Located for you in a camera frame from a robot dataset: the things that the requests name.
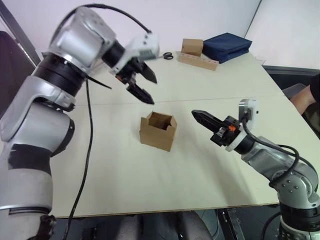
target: white table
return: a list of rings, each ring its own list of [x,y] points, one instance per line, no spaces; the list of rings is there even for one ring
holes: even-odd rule
[[[210,141],[191,110],[208,111],[223,120],[238,116],[241,98],[103,104],[92,107],[94,140],[86,184],[75,216],[223,208],[278,201],[268,180]],[[253,133],[295,147],[320,172],[320,141],[284,96],[258,97]],[[177,130],[171,152],[139,140],[140,117],[151,111],[172,114]],[[70,113],[76,131],[67,150],[51,160],[53,210],[66,217],[83,175],[89,142],[87,106]]]
[[[251,53],[219,64],[215,71],[172,60],[158,59],[147,64],[155,72],[158,84],[137,75],[138,86],[151,94],[155,103],[186,100],[283,96],[271,77]],[[90,84],[91,103],[94,105],[140,103],[127,92],[126,86],[108,73],[106,68],[93,76],[111,86],[109,90]],[[86,89],[82,87],[76,105],[87,104]]]
[[[155,105],[139,102],[105,70],[94,77],[110,91],[90,84],[94,139],[88,176],[75,216],[263,205],[278,201],[268,180],[210,141],[212,133],[191,110],[206,110],[223,120],[238,117],[242,98],[260,101],[253,133],[297,148],[320,173],[320,141],[281,90],[249,54],[223,63],[216,71],[159,59],[148,65],[158,84],[137,83]],[[140,118],[151,111],[174,115],[177,131],[171,152],[140,143]],[[83,176],[89,143],[85,87],[77,95],[75,134],[51,161],[53,210],[69,215]],[[282,128],[278,134],[276,128]]]

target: black cable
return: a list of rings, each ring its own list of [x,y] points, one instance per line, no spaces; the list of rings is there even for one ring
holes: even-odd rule
[[[274,214],[273,216],[271,216],[264,224],[263,226],[263,229],[262,229],[262,232],[261,232],[261,235],[260,235],[260,240],[265,240],[265,235],[266,235],[266,231],[267,231],[267,228],[269,226],[269,224],[276,218],[280,215],[281,213],[280,212],[277,212],[276,214]]]
[[[248,127],[247,127],[247,119],[246,119],[246,118],[243,118],[241,121],[242,121],[242,126],[243,126],[243,129],[244,129],[245,133],[246,133],[249,137],[251,137],[254,141],[256,141],[257,143],[259,143],[259,144],[261,144],[261,145],[264,145],[264,146],[266,146],[266,147],[269,147],[269,148],[278,150],[279,152],[282,152],[282,153],[284,153],[284,154],[288,154],[288,155],[294,157],[293,164],[288,168],[288,170],[286,170],[281,176],[278,176],[278,177],[276,177],[275,179],[273,179],[272,181],[270,181],[270,183],[269,183],[269,186],[270,186],[270,187],[273,187],[277,182],[281,181],[281,179],[287,177],[287,176],[290,174],[290,172],[292,172],[292,171],[295,169],[295,167],[297,166],[299,160],[303,161],[303,162],[306,163],[309,167],[311,167],[311,168],[314,170],[314,172],[317,174],[317,176],[318,176],[318,173],[317,173],[316,169],[314,168],[314,166],[312,166],[312,164],[311,164],[310,162],[308,162],[306,159],[304,159],[303,157],[300,157],[298,151],[297,151],[295,148],[293,148],[293,147],[291,147],[291,146],[287,146],[287,145],[272,145],[272,144],[270,144],[270,143],[268,143],[268,142],[262,141],[262,140],[260,140],[259,138],[257,138],[256,136],[254,136],[254,135],[250,132],[250,130],[249,130]],[[292,150],[294,153],[289,152],[289,151],[287,151],[287,150],[284,150],[284,149],[282,149],[282,148],[290,149],[290,150]],[[317,186],[315,187],[315,192],[318,190],[318,185],[319,185],[319,183],[318,183]]]
[[[261,144],[261,145],[264,145],[266,147],[269,147],[271,149],[274,149],[274,150],[278,150],[279,152],[282,152],[282,153],[286,153],[287,151],[283,150],[282,148],[287,148],[287,149],[291,149],[293,152],[294,152],[294,161],[293,161],[293,164],[283,173],[281,174],[280,176],[274,178],[273,180],[270,181],[269,183],[269,186],[270,187],[274,187],[275,184],[277,184],[278,182],[280,182],[282,179],[284,179],[285,177],[289,176],[290,173],[295,169],[295,167],[297,166],[298,162],[299,162],[299,153],[298,151],[291,147],[291,146],[287,146],[287,145],[272,145],[268,142],[265,142],[265,141],[262,141],[260,140],[259,138],[257,138],[256,136],[254,136],[248,129],[247,127],[247,119],[246,118],[243,118],[242,119],[242,126],[243,126],[243,129],[245,131],[245,133],[251,137],[254,141],[256,141],[257,143]]]
[[[93,141],[93,137],[94,137],[94,123],[92,121],[92,112],[91,112],[91,103],[90,103],[90,94],[89,94],[89,83],[88,83],[88,79],[85,80],[85,86],[86,86],[86,99],[88,102],[88,111],[89,111],[89,120],[90,120],[90,140],[89,140],[89,146],[88,146],[88,150],[86,153],[86,159],[85,159],[85,166],[84,166],[84,172],[83,172],[83,177],[82,177],[82,182],[78,191],[78,194],[76,195],[73,207],[71,209],[69,218],[68,218],[68,223],[67,226],[65,228],[64,231],[64,235],[63,235],[63,240],[67,239],[68,233],[69,233],[69,229],[71,226],[71,222],[76,210],[76,207],[78,205],[81,193],[84,189],[85,186],[85,182],[86,182],[86,178],[87,178],[87,173],[88,173],[88,166],[89,166],[89,158],[90,158],[90,152],[91,152],[91,147],[92,147],[92,141]]]
[[[89,80],[91,80],[91,81],[94,82],[95,84],[99,84],[99,85],[101,85],[101,86],[103,86],[103,87],[106,87],[106,88],[108,88],[108,89],[112,89],[110,86],[107,86],[107,85],[103,84],[102,82],[94,79],[92,76],[86,76],[86,78],[89,79]]]
[[[113,10],[116,11],[118,13],[121,13],[125,16],[127,16],[128,18],[130,18],[131,20],[133,20],[135,23],[137,23],[141,28],[143,28],[147,33],[151,33],[151,30],[149,30],[145,25],[143,25],[140,21],[138,21],[135,17],[133,17],[132,15],[130,15],[129,13],[113,7],[113,6],[109,6],[109,5],[104,5],[104,4],[98,4],[98,3],[93,3],[93,4],[85,4],[85,5],[81,5],[78,6],[77,8],[73,9],[71,12],[69,12],[64,19],[60,22],[60,24],[58,25],[58,27],[55,29],[53,36],[51,38],[50,44],[53,42],[53,40],[55,39],[55,37],[58,35],[58,33],[60,32],[60,30],[62,29],[62,27],[65,25],[65,23],[68,21],[68,19],[75,14],[76,10],[80,7],[87,7],[87,8],[97,8],[97,9],[109,9],[109,10]]]

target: scissors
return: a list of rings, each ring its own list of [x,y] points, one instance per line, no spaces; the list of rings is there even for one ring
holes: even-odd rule
[[[174,58],[172,55],[172,52],[165,52],[162,56],[159,57],[160,59],[165,59],[165,60],[171,60]]]

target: black tape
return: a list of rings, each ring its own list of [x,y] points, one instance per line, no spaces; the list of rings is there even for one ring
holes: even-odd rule
[[[255,141],[249,137],[248,135],[244,137],[244,139],[239,143],[238,146],[234,149],[238,154],[247,154],[252,147],[254,146]]]
[[[102,56],[102,60],[110,67],[113,68],[125,53],[125,48],[115,41],[108,51]]]
[[[27,144],[14,144],[9,155],[9,169],[35,169],[51,175],[48,149]]]

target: folded blue fabric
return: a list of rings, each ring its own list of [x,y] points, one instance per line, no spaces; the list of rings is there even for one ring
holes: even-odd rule
[[[202,53],[220,64],[249,52],[252,41],[224,33],[203,42]]]

